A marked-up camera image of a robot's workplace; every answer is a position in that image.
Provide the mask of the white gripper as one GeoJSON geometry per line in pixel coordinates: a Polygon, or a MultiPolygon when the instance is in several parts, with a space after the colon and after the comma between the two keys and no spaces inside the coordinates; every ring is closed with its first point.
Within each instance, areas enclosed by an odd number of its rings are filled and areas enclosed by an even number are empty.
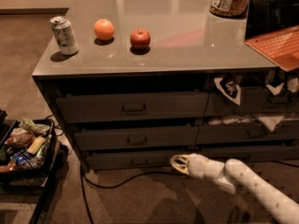
{"type": "Polygon", "coordinates": [[[208,158],[200,154],[177,154],[171,157],[171,165],[182,174],[194,178],[205,178],[205,169],[208,158]]]}

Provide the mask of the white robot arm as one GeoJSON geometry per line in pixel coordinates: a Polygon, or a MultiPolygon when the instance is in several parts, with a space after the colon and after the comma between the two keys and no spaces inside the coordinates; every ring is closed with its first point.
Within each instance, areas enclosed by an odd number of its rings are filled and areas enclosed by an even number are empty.
{"type": "Polygon", "coordinates": [[[299,224],[299,204],[253,172],[244,162],[215,161],[201,154],[179,154],[170,159],[179,172],[214,182],[220,189],[236,193],[242,185],[280,224],[299,224]]]}

